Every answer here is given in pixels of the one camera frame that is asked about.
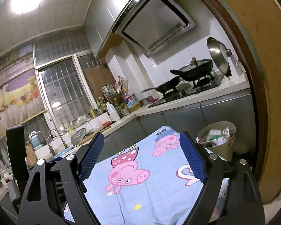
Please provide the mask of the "black frying pan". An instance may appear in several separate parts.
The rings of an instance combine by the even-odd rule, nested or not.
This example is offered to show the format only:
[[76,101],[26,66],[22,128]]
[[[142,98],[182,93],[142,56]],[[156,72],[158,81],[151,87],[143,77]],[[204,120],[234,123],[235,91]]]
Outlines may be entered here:
[[177,92],[178,90],[176,89],[176,87],[179,85],[180,81],[181,81],[180,76],[175,76],[174,78],[159,85],[158,87],[144,89],[141,91],[141,93],[148,92],[149,90],[156,90],[157,92],[162,93],[163,95],[171,90]]

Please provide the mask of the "beige trash bin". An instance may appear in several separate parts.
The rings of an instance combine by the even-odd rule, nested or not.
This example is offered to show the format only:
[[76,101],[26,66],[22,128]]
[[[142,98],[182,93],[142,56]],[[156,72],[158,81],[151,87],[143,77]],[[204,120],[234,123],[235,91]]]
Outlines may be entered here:
[[232,160],[236,126],[229,121],[219,121],[203,128],[196,142],[227,161]]

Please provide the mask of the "black wok with lid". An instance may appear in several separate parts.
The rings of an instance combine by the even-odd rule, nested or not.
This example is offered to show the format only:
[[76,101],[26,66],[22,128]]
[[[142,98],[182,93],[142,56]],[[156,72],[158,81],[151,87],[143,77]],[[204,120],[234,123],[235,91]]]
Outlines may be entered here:
[[195,57],[192,58],[192,61],[179,70],[170,70],[170,73],[173,75],[180,76],[184,81],[193,82],[199,80],[205,76],[211,75],[213,69],[213,61],[211,59],[200,59],[196,60]]

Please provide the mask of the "steel pot lid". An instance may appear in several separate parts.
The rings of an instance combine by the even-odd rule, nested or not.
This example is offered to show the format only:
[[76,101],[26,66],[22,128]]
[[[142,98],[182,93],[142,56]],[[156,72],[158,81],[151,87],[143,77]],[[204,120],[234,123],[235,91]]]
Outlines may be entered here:
[[226,46],[217,39],[208,37],[207,47],[218,70],[226,77],[232,76]]

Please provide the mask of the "white plastic jug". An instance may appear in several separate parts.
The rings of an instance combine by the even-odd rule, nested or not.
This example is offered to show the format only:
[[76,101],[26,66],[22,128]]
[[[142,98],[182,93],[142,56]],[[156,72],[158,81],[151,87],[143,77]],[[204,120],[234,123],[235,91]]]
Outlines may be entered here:
[[106,109],[107,109],[112,121],[119,121],[121,119],[117,110],[110,102],[106,103]]

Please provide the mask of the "black gas stove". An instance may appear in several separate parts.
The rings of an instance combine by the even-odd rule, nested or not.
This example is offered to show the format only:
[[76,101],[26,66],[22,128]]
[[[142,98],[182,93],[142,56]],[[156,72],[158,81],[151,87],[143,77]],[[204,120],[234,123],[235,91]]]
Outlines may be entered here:
[[165,103],[169,103],[169,102],[172,102],[175,100],[179,100],[184,97],[195,95],[195,94],[204,92],[209,89],[216,88],[221,84],[221,81],[223,80],[223,78],[224,78],[223,74],[216,75],[214,77],[214,80],[210,80],[210,83],[208,83],[208,84],[205,84],[200,87],[194,87],[194,86],[185,87],[182,90],[179,90],[178,92],[173,92],[169,97],[159,99],[158,101],[154,102],[153,104],[150,104],[148,107],[152,108],[152,107],[159,106],[159,105],[162,105]]

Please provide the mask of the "steel range hood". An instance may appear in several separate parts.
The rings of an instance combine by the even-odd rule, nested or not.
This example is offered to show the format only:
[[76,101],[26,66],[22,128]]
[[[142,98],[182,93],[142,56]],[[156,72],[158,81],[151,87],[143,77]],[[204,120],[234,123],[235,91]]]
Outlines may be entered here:
[[174,0],[130,0],[112,32],[140,48],[149,58],[195,26]]

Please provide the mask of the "blue Peppa Pig cloth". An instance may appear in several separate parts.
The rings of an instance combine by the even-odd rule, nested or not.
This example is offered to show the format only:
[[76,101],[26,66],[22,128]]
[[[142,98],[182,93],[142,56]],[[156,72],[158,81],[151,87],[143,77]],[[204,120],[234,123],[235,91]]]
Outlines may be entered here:
[[168,126],[97,163],[84,185],[101,224],[182,224],[203,187]]

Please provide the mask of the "wooden door frame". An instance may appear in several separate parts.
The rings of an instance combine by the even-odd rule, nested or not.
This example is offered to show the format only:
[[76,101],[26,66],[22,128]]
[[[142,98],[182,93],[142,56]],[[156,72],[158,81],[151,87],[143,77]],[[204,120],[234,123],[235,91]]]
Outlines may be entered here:
[[281,0],[202,0],[227,33],[253,89],[255,176],[264,203],[281,191]]

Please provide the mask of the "fruit print window curtain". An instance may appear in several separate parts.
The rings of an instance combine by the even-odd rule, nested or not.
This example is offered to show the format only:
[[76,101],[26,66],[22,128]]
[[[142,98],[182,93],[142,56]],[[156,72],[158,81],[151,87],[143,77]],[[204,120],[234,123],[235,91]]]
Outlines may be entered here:
[[7,128],[45,112],[34,69],[33,45],[0,60],[0,138]]

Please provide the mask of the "grey kitchen counter cabinets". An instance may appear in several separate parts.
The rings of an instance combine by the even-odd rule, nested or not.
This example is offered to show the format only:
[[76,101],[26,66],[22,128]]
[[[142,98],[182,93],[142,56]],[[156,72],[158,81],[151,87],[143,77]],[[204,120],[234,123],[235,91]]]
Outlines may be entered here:
[[187,131],[195,139],[207,125],[229,121],[236,126],[233,158],[244,158],[253,163],[256,154],[256,124],[253,100],[249,88],[187,106],[162,110],[161,106],[141,109],[111,125],[104,132],[104,147],[99,161],[139,142],[166,125],[177,132]]

